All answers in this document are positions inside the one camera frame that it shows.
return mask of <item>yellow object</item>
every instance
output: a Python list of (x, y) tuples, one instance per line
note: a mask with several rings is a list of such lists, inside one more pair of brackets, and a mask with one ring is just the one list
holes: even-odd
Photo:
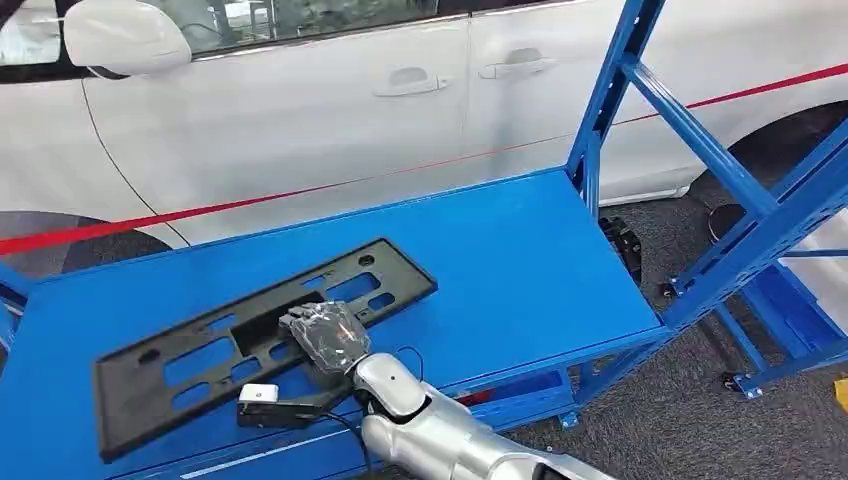
[(845, 413), (848, 413), (848, 378), (833, 382), (833, 387), (836, 390), (836, 401), (842, 405)]

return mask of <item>black rubber part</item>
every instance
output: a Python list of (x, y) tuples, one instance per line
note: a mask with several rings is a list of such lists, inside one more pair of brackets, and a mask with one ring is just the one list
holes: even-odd
[(728, 203), (714, 208), (707, 218), (710, 242), (718, 242), (739, 220), (742, 220), (746, 213), (745, 208), (737, 203)]
[[(237, 397), (244, 384), (262, 383), (302, 363), (306, 356), (297, 342), (280, 335), (279, 317), (293, 306), (339, 300), (330, 298), (327, 289), (364, 272), (371, 272), (380, 285), (360, 298), (344, 300), (366, 328), (438, 288), (429, 274), (391, 242), (378, 239), (98, 360), (94, 365), (94, 397), (101, 458), (111, 462)], [(304, 286), (317, 277), (323, 277), (323, 285), (311, 289)], [(385, 293), (390, 293), (394, 301), (372, 309), (369, 301)], [(228, 315), (235, 316), (229, 328), (210, 328), (210, 324)], [(228, 360), (179, 385), (166, 384), (163, 369), (168, 362), (222, 338), (232, 342), (233, 354)], [(285, 345), (285, 354), (272, 358), (271, 350), (276, 351), (280, 345)], [(232, 381), (232, 368), (249, 360), (258, 361), (259, 370)], [(202, 383), (209, 385), (203, 400), (181, 410), (172, 407), (175, 396)], [(317, 398), (312, 401), (332, 402), (336, 396)]]
[(600, 218), (598, 226), (637, 285), (642, 284), (642, 242), (621, 217)]

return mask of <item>caster wheel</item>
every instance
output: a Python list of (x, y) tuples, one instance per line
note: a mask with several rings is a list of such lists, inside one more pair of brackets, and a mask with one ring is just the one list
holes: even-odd
[(725, 389), (730, 390), (731, 392), (741, 392), (742, 389), (739, 388), (739, 385), (736, 383), (736, 377), (738, 373), (735, 372), (724, 372), (721, 374), (721, 384)]
[(676, 293), (674, 291), (674, 287), (672, 287), (670, 283), (661, 283), (659, 285), (659, 288), (660, 288), (660, 294), (663, 297), (671, 298), (671, 297), (676, 295)]

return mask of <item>mounting hole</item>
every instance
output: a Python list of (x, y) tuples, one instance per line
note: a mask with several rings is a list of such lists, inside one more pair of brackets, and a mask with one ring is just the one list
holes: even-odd
[(151, 348), (150, 350), (142, 353), (140, 357), (138, 357), (138, 364), (145, 365), (156, 360), (157, 358), (159, 358), (159, 350)]

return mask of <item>car window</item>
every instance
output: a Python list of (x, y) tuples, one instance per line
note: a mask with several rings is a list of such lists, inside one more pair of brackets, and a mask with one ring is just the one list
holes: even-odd
[(59, 60), (62, 38), (54, 0), (26, 0), (0, 28), (0, 65)]
[(438, 7), (438, 0), (144, 1), (174, 20), (194, 53), (411, 21)]

